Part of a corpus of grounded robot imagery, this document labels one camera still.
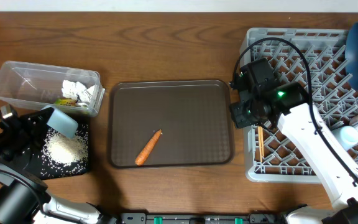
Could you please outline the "wooden chopstick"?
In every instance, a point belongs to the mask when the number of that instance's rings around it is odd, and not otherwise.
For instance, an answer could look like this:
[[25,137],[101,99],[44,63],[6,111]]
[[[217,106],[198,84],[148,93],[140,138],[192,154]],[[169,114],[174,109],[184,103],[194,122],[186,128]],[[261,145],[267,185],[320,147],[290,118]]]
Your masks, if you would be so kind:
[[262,160],[264,158],[264,130],[263,130],[263,127],[259,126],[258,132],[259,132],[260,161],[262,162]]
[[261,126],[257,127],[257,132],[258,132],[258,143],[259,143],[259,158],[260,158],[260,163],[263,163],[264,140],[263,140],[263,129]]

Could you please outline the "light blue bowl with rice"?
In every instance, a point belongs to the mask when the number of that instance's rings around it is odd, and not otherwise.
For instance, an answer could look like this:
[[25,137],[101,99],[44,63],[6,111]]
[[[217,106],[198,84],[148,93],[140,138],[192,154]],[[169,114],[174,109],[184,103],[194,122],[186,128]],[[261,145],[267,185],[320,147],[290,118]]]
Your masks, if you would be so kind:
[[41,111],[46,110],[52,112],[47,121],[47,125],[65,137],[73,139],[75,137],[76,130],[78,129],[78,123],[73,118],[54,106],[45,106],[41,109]]

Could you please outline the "green snack wrapper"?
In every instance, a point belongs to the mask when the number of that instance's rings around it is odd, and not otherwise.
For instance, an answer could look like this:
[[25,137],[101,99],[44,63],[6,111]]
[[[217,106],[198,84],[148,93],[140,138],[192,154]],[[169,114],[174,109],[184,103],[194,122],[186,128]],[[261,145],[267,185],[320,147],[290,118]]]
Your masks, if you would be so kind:
[[62,105],[62,106],[76,106],[77,100],[73,99],[57,99],[54,102],[55,105]]

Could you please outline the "white tissue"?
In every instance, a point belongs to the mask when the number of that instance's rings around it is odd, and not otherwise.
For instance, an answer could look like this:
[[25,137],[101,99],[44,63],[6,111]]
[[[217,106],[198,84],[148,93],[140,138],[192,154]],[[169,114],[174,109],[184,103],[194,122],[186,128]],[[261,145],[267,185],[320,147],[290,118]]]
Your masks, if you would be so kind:
[[62,82],[62,96],[64,98],[77,100],[78,95],[84,90],[86,90],[86,87],[81,82],[71,82],[68,80]]
[[95,89],[95,85],[81,91],[78,93],[79,99],[81,103],[86,103],[87,105],[91,103],[91,99],[93,97],[93,92]]

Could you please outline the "small light blue cup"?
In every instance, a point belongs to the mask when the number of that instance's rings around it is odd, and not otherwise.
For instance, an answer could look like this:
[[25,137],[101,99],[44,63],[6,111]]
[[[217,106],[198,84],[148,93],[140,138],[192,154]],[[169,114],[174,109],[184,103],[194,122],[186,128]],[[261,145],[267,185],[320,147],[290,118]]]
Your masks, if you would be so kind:
[[332,134],[345,151],[358,144],[358,132],[352,126],[343,126],[332,130]]

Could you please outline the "orange carrot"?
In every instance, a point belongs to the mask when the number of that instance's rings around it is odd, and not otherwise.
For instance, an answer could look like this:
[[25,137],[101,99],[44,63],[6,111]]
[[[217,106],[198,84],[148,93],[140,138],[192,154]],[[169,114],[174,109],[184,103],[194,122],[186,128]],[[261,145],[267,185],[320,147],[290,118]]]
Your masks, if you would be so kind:
[[158,142],[160,136],[162,135],[162,130],[159,129],[154,133],[154,135],[149,139],[148,143],[144,146],[143,150],[138,154],[135,159],[135,164],[137,166],[142,166],[144,162],[149,157],[150,153],[154,149],[156,143]]

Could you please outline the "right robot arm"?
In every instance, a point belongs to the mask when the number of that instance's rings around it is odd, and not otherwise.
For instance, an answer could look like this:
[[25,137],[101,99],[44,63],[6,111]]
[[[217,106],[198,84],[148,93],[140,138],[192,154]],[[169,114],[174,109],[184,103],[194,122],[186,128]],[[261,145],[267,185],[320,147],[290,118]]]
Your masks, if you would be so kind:
[[358,164],[344,150],[297,82],[281,84],[267,59],[235,68],[230,83],[239,102],[230,105],[241,129],[269,121],[301,152],[322,183],[331,211],[303,205],[282,215],[284,223],[358,223]]

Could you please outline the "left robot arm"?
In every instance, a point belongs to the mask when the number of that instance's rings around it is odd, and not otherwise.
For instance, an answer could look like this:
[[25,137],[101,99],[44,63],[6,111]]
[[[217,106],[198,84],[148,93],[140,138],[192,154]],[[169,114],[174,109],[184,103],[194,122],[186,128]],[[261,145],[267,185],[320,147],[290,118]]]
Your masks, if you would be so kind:
[[0,109],[0,128],[0,223],[119,223],[92,204],[52,195],[34,170],[14,165],[26,149],[42,147],[50,128],[74,138],[77,121],[51,106],[19,116],[6,105]]

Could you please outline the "grey dishwasher rack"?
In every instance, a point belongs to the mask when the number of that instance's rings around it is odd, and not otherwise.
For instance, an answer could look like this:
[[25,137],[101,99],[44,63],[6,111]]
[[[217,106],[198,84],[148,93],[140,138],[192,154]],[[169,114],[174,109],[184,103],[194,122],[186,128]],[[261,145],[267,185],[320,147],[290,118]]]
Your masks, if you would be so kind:
[[[313,101],[329,129],[349,125],[358,115],[358,91],[350,86],[345,58],[347,31],[340,29],[251,28],[240,47],[241,65],[265,57],[282,84],[308,84],[298,53],[281,38],[296,45],[311,70]],[[243,129],[246,177],[253,182],[317,184],[318,178],[295,145],[266,122],[263,149],[256,126]]]

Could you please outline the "black bin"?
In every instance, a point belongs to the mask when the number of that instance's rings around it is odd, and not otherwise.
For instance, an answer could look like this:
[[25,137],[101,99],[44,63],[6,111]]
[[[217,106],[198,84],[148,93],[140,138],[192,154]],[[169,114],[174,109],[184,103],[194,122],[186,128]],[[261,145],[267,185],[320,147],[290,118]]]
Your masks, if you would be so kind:
[[72,139],[49,128],[40,149],[28,148],[16,160],[18,167],[42,180],[83,175],[90,170],[89,124],[78,124]]

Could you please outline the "clear plastic bin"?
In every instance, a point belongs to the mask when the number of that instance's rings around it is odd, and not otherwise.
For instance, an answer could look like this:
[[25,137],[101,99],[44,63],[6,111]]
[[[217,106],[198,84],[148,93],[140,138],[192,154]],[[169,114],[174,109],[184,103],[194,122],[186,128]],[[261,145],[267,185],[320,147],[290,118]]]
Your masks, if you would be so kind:
[[[87,88],[95,85],[90,104],[55,105],[62,96],[62,82],[81,82]],[[4,62],[0,69],[0,100],[17,108],[41,110],[54,106],[66,114],[95,117],[100,109],[104,88],[96,71],[58,67],[27,62]]]

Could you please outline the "pile of white rice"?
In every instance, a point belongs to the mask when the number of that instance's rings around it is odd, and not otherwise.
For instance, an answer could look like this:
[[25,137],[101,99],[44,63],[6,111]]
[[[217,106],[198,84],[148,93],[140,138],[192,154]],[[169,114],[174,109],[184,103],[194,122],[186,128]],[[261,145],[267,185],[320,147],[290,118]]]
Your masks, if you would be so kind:
[[50,128],[41,150],[42,177],[59,178],[82,175],[89,170],[88,132],[77,130],[69,139]]

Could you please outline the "dark brown serving tray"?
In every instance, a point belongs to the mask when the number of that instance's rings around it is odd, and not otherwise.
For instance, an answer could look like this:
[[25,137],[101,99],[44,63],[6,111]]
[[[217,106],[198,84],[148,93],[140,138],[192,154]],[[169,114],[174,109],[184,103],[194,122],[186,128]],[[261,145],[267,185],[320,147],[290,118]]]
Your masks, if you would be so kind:
[[221,165],[234,155],[229,88],[221,80],[120,83],[110,92],[109,163],[135,159],[161,131],[143,167]]

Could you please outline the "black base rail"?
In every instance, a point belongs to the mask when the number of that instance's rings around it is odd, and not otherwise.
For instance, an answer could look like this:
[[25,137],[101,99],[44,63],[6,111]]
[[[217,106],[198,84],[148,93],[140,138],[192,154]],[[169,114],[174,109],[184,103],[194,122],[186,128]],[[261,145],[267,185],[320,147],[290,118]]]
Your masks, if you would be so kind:
[[117,224],[287,224],[283,214],[251,213],[247,215],[190,215],[122,213]]

